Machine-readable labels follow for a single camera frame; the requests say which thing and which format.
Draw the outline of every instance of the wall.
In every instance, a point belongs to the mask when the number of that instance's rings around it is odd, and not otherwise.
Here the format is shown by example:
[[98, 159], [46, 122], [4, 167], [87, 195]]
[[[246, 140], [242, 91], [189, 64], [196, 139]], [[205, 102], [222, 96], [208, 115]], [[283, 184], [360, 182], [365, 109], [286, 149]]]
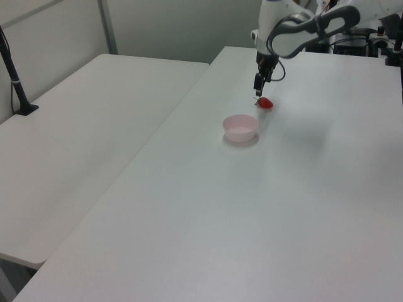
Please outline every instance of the wall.
[[107, 0], [118, 53], [211, 63], [253, 47], [261, 0]]
[[[97, 0], [63, 0], [4, 33], [29, 101], [108, 53]], [[10, 116], [10, 79], [0, 60], [0, 123]]]

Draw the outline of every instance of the white table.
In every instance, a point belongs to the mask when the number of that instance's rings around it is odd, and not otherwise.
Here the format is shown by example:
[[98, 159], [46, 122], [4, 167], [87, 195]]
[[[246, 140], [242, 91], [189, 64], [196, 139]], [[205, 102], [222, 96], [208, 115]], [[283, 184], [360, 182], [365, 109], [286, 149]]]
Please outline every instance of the white table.
[[207, 69], [101, 55], [0, 126], [0, 257], [38, 268]]
[[[261, 112], [255, 51], [225, 48], [15, 301], [400, 301], [400, 70], [284, 64]], [[236, 113], [259, 140], [223, 140]]]

